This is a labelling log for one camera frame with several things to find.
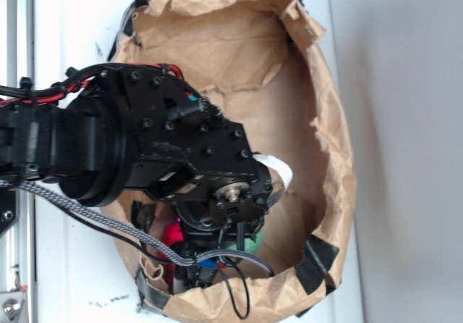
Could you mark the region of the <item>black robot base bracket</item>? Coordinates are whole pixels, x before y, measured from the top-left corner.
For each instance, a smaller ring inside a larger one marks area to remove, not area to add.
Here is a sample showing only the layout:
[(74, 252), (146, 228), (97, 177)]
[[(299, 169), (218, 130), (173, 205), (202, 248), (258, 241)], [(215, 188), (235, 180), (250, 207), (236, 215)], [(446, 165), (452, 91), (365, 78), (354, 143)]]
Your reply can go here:
[(3, 235), (17, 221), (17, 194), (15, 190), (1, 189), (0, 234)]

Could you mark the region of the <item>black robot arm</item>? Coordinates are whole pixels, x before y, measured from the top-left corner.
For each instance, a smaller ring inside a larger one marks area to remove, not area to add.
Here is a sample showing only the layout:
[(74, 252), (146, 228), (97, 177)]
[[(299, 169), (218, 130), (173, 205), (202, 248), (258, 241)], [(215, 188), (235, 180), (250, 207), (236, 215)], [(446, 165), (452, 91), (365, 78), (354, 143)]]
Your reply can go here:
[(174, 244), (174, 283), (208, 287), (255, 238), (272, 193), (245, 130), (171, 65), (105, 63), (69, 69), (36, 91), (1, 88), (1, 182), (56, 183), (83, 206), (125, 190), (168, 201), (184, 235)]

